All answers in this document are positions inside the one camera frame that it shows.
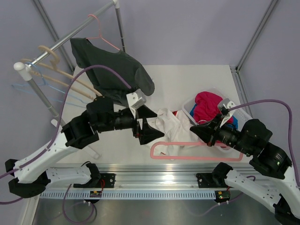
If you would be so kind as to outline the white Coca-Cola t-shirt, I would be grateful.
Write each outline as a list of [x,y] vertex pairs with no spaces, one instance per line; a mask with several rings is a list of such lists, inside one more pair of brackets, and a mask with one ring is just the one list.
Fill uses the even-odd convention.
[[[190,131],[192,124],[182,110],[171,112],[166,108],[159,109],[157,117],[147,119],[147,122],[152,128],[164,133],[163,137],[146,144],[148,148],[158,142],[199,142],[198,136]],[[179,156],[185,148],[189,148],[189,146],[157,145],[153,150],[153,155],[175,157]]]

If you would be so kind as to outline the pink plastic hanger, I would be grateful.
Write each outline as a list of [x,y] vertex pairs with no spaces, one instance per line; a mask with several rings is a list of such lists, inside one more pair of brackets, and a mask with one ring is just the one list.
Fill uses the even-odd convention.
[[[184,145],[189,146],[180,152],[179,156],[154,156],[153,150],[157,145]],[[157,142],[150,149],[150,157],[152,159],[167,160],[190,160],[190,161],[227,161],[239,162],[243,159],[241,153],[235,152],[231,148],[227,148],[219,143],[215,147],[208,147],[202,140],[199,142]]]

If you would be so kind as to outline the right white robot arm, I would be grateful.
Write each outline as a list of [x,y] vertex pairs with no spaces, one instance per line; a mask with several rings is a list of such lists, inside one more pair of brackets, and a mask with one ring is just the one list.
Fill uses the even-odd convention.
[[217,186],[227,185],[261,203],[282,225],[300,223],[300,189],[296,184],[291,159],[280,147],[269,142],[272,132],[258,119],[248,120],[241,131],[223,125],[222,115],[204,124],[192,126],[196,134],[208,146],[221,142],[234,150],[251,157],[249,164],[261,175],[270,178],[275,191],[264,188],[242,176],[226,163],[219,163],[212,172],[212,181]]

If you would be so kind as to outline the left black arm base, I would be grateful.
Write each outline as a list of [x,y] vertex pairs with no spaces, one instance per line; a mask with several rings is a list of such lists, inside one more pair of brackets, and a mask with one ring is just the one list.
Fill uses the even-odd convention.
[[85,184],[73,184],[73,188],[114,188],[115,177],[114,173],[100,173]]

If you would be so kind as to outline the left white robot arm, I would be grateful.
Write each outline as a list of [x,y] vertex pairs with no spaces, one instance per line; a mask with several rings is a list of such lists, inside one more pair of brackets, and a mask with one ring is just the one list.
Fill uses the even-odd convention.
[[98,135],[103,132],[131,129],[141,145],[163,137],[163,132],[147,123],[148,118],[155,118],[157,114],[144,105],[137,110],[136,115],[129,108],[116,112],[111,99],[97,97],[45,146],[22,160],[9,159],[5,162],[6,172],[14,177],[8,183],[10,193],[25,199],[53,187],[99,187],[102,177],[93,163],[78,168],[58,169],[53,166],[64,157],[97,142]]

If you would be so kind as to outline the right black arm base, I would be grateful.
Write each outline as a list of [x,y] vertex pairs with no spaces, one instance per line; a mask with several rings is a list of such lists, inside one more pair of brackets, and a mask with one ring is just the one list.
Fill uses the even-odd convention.
[[196,178],[199,188],[228,188],[225,183],[215,182],[211,173],[197,173]]

